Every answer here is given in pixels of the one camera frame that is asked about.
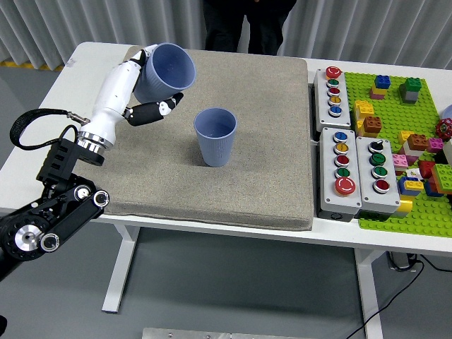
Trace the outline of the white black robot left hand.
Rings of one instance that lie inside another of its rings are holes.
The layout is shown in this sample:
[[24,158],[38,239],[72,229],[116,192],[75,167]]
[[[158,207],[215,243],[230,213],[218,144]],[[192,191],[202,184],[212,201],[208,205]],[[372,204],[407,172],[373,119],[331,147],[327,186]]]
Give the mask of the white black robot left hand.
[[195,79],[193,60],[180,46],[161,43],[140,49],[108,73],[90,121],[78,133],[78,144],[110,149],[119,122],[141,126],[163,119]]

